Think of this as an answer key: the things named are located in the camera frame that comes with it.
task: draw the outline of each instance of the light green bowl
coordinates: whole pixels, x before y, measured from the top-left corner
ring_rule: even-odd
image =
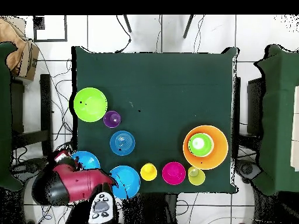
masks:
[[[199,157],[209,155],[214,147],[212,138],[205,133],[197,133],[191,136],[188,148],[192,154]]]
[[[107,112],[106,96],[98,89],[86,87],[74,99],[74,110],[78,118],[85,122],[100,120]]]

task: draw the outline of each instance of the orange bowl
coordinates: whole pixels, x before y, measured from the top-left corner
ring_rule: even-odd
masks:
[[[206,133],[214,141],[214,148],[212,152],[205,157],[198,157],[193,155],[188,148],[189,139],[197,133]],[[227,138],[218,128],[211,125],[201,125],[192,129],[187,135],[183,143],[183,153],[186,160],[194,167],[208,170],[219,166],[227,156],[228,142]]]

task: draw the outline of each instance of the magenta bowl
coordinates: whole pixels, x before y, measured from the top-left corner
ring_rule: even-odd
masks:
[[[184,181],[186,170],[179,162],[169,162],[162,170],[162,177],[170,185],[178,185]]]
[[[115,111],[108,111],[104,115],[103,121],[104,121],[105,126],[107,126],[109,128],[115,128],[120,123],[120,115]]]

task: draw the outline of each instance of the bowl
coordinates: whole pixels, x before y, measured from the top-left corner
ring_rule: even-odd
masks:
[[[128,155],[135,148],[135,139],[127,131],[117,131],[111,136],[110,147],[119,156]]]
[[[120,123],[120,115],[116,111],[108,111],[103,117],[105,126],[115,128]]]
[[[206,175],[201,169],[192,166],[188,169],[188,179],[194,186],[199,186],[204,183]]]
[[[195,156],[208,156],[214,147],[212,138],[205,133],[197,133],[191,136],[188,143],[189,151]]]
[[[100,120],[107,111],[106,96],[98,89],[86,87],[76,94],[74,110],[82,121],[95,122]]]
[[[162,177],[170,185],[178,185],[186,177],[186,170],[179,162],[169,162],[162,170]]]
[[[112,193],[120,199],[129,199],[134,197],[140,188],[140,177],[135,169],[129,166],[117,166],[110,171],[117,185],[112,187]]]
[[[72,158],[79,157],[78,162],[82,164],[83,169],[99,169],[100,163],[97,157],[88,151],[77,151],[72,154]]]
[[[192,154],[188,148],[189,139],[197,133],[205,133],[209,135],[214,147],[212,152],[205,157],[198,157]],[[201,125],[192,129],[187,135],[183,143],[183,153],[186,160],[193,166],[199,169],[208,170],[219,166],[227,156],[228,142],[227,138],[218,128],[211,125]]]
[[[143,167],[140,170],[141,178],[143,178],[145,181],[154,180],[157,174],[157,169],[152,163],[147,163],[143,165]]]

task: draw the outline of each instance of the purple bowl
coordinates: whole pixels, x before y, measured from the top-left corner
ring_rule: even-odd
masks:
[[[103,118],[105,126],[115,128],[120,123],[120,115],[115,111],[108,111]]]

